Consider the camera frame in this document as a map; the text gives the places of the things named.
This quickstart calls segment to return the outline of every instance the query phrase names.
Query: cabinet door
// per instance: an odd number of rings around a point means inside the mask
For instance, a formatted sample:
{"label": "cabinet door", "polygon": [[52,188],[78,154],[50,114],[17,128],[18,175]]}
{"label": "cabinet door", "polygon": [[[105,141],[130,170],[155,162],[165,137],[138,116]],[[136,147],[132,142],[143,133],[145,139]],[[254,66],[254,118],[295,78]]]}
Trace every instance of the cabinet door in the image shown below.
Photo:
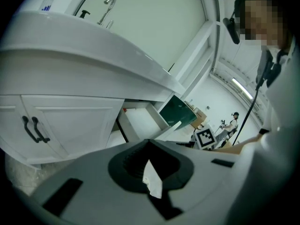
{"label": "cabinet door", "polygon": [[106,147],[123,99],[75,96],[22,96],[30,116],[38,118],[42,133],[61,147],[63,157],[76,158]]}
{"label": "cabinet door", "polygon": [[0,147],[16,160],[27,164],[61,159],[47,143],[33,141],[24,129],[22,116],[29,119],[27,127],[37,138],[20,96],[0,96]]}

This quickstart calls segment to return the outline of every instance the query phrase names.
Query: green board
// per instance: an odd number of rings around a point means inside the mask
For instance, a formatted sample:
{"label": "green board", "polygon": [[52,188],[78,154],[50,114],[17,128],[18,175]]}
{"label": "green board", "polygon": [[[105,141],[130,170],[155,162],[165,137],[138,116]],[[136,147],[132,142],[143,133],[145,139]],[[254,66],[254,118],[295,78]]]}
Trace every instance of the green board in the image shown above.
{"label": "green board", "polygon": [[164,106],[160,115],[169,126],[174,126],[177,122],[181,121],[181,125],[177,129],[183,128],[197,119],[197,116],[188,105],[175,95],[170,99],[166,106]]}

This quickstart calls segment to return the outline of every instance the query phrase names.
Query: bottle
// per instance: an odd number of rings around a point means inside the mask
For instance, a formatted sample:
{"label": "bottle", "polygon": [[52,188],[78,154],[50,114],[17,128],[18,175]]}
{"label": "bottle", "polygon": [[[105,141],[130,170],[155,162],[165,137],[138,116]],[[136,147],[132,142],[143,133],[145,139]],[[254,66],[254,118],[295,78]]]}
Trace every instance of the bottle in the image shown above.
{"label": "bottle", "polygon": [[49,11],[51,8],[51,5],[53,4],[54,0],[43,0],[39,10],[40,11]]}

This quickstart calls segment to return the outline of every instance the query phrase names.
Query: sink faucet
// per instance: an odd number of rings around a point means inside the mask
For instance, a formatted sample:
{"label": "sink faucet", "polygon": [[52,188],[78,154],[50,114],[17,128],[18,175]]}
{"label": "sink faucet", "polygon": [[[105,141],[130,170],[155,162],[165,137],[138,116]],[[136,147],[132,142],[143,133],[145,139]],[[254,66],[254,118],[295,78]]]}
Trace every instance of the sink faucet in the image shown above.
{"label": "sink faucet", "polygon": [[105,0],[104,3],[105,4],[108,4],[109,2],[111,2],[111,4],[109,5],[107,11],[104,13],[103,17],[100,19],[100,21],[98,22],[98,24],[100,26],[103,25],[103,22],[104,22],[104,19],[106,18],[106,16],[109,14],[109,12],[112,10],[113,6],[115,5],[116,3],[116,0]]}

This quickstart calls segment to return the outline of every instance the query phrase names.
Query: open drawer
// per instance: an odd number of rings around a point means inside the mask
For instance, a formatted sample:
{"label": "open drawer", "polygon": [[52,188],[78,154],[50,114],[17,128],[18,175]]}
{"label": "open drawer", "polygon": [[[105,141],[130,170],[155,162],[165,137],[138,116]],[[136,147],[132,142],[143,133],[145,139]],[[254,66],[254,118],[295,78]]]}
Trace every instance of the open drawer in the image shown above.
{"label": "open drawer", "polygon": [[181,124],[169,126],[149,102],[124,102],[118,121],[129,142],[157,139],[164,140]]}

